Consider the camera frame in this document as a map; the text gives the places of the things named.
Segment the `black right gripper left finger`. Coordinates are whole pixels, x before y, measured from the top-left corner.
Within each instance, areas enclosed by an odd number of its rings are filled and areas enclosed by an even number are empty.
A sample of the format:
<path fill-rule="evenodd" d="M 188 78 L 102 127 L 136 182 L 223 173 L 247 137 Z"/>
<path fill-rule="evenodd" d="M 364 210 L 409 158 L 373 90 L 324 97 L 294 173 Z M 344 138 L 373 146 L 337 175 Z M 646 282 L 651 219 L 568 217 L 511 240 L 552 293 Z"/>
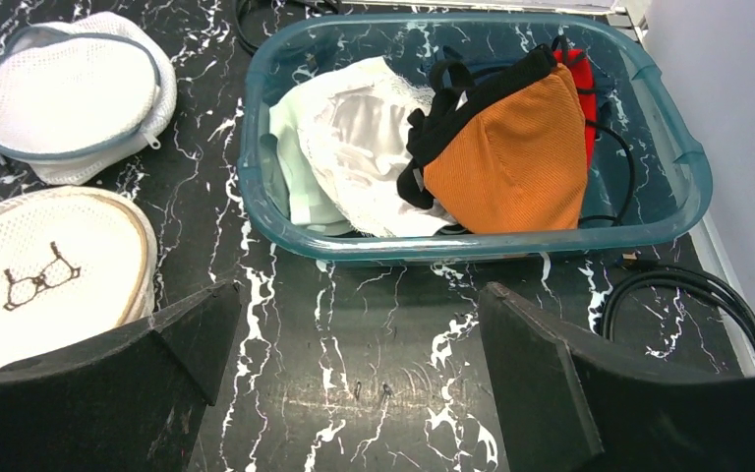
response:
<path fill-rule="evenodd" d="M 0 369 L 0 471 L 182 471 L 242 311 L 218 283 Z"/>

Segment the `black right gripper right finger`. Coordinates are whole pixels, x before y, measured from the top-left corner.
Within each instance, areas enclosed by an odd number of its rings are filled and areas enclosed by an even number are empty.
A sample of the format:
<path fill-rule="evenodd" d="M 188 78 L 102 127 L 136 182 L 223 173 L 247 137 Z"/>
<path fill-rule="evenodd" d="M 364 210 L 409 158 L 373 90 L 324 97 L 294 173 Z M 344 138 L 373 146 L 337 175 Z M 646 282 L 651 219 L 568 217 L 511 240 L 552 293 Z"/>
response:
<path fill-rule="evenodd" d="M 492 282 L 480 333 L 514 471 L 755 471 L 755 377 L 664 363 Z"/>

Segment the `white mesh bag tan trim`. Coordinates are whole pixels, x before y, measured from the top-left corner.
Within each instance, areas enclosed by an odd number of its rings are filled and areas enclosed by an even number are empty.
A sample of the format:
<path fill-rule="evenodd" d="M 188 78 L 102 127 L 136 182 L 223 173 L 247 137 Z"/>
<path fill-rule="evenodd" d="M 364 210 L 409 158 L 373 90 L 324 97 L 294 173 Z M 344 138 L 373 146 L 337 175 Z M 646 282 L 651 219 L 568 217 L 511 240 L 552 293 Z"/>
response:
<path fill-rule="evenodd" d="M 157 242 L 114 192 L 65 186 L 0 203 L 0 369 L 151 314 Z"/>

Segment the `orange bra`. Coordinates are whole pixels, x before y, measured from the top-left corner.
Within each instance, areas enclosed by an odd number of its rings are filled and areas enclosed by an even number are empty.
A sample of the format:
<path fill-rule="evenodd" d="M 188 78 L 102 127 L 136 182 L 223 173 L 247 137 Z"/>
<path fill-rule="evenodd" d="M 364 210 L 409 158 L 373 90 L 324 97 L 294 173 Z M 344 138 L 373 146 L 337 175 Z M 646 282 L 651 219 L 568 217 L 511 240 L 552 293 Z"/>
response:
<path fill-rule="evenodd" d="M 585 128 L 573 76 L 555 65 L 471 118 L 425 165 L 424 186 L 475 234 L 572 230 L 588 181 Z"/>

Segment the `white mesh bag blue trim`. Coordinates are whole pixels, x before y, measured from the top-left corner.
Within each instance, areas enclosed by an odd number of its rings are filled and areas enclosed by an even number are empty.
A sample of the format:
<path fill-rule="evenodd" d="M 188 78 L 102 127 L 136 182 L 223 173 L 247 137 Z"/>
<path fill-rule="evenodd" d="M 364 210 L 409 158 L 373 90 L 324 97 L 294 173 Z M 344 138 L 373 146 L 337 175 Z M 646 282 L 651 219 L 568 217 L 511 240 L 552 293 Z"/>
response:
<path fill-rule="evenodd" d="M 158 149 L 177 103 L 163 49 L 112 12 L 20 29 L 0 62 L 0 156 L 49 185 L 81 185 Z"/>

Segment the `white bra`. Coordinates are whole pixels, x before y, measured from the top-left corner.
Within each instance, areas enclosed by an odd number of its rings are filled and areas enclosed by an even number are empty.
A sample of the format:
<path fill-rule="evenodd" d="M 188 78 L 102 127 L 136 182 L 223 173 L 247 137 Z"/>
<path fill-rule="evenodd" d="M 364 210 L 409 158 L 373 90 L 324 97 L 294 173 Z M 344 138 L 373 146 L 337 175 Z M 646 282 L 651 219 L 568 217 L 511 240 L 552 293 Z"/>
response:
<path fill-rule="evenodd" d="M 407 119 L 435 93 L 414 87 L 381 56 L 319 74 L 268 112 L 292 224 L 326 236 L 427 237 L 454 225 L 440 205 L 418 208 L 397 180 L 411 161 Z"/>

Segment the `red garment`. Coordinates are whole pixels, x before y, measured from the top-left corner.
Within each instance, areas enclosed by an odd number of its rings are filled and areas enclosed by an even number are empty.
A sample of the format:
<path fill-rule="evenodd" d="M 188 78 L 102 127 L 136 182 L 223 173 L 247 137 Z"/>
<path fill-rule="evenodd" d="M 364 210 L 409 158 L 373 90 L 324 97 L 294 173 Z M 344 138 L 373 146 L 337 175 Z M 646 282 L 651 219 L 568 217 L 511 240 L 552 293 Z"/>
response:
<path fill-rule="evenodd" d="M 586 52 L 582 49 L 572 48 L 564 35 L 559 35 L 552 41 L 552 52 L 557 62 L 564 65 L 572 75 L 586 120 L 584 137 L 587 165 L 590 166 L 597 136 L 593 124 L 598 114 L 597 89 L 592 66 Z"/>

